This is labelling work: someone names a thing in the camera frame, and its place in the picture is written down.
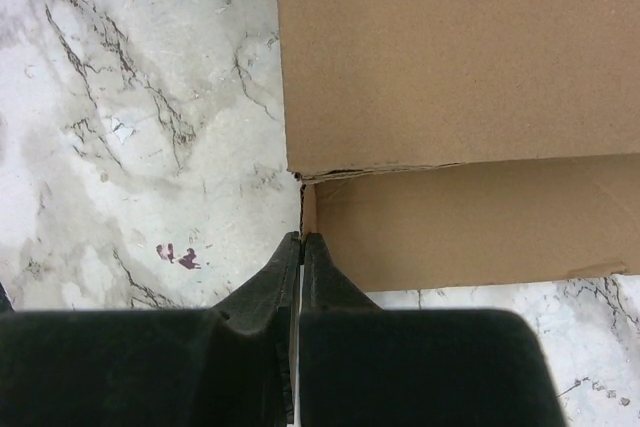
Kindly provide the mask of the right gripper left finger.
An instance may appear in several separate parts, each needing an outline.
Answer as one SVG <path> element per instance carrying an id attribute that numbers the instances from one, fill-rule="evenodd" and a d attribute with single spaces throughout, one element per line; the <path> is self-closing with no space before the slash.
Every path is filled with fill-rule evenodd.
<path id="1" fill-rule="evenodd" d="M 226 324 L 244 335 L 270 332 L 289 347 L 298 311 L 302 243 L 298 232 L 284 235 L 265 266 L 219 303 Z"/>

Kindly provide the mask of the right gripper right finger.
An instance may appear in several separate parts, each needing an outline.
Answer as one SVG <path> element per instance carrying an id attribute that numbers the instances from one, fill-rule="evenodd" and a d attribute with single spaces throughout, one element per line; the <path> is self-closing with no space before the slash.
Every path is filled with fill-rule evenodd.
<path id="1" fill-rule="evenodd" d="M 321 234 L 304 247 L 301 327 L 360 327 L 378 319 L 378 307 L 336 265 Z"/>

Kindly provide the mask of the brown cardboard box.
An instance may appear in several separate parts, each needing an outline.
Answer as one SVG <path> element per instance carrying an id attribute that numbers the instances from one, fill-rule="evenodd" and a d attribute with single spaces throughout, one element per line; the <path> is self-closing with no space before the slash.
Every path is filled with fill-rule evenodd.
<path id="1" fill-rule="evenodd" d="M 639 270 L 639 0 L 278 0 L 303 228 L 367 291 Z"/>

